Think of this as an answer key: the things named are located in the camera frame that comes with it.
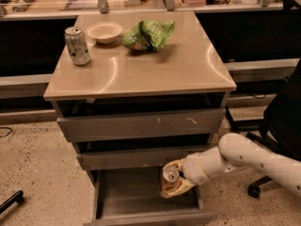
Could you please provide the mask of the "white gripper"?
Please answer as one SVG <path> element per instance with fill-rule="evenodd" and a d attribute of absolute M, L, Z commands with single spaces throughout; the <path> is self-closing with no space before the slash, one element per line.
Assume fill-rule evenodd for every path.
<path fill-rule="evenodd" d="M 163 198 L 180 196 L 194 186 L 200 186 L 208 181 L 216 173 L 215 157 L 211 153 L 192 153 L 182 160 L 174 160 L 163 167 L 163 172 L 182 172 L 183 176 L 175 182 L 169 182 L 162 178 L 159 194 Z"/>

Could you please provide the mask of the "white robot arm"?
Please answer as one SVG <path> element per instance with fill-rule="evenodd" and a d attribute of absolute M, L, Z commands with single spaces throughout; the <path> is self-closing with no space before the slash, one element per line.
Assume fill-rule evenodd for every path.
<path fill-rule="evenodd" d="M 292 193 L 301 196 L 301 162 L 264 149 L 247 137 L 229 133 L 217 147 L 166 164 L 161 173 L 160 195 L 172 198 L 219 175 L 246 168 L 264 173 Z"/>

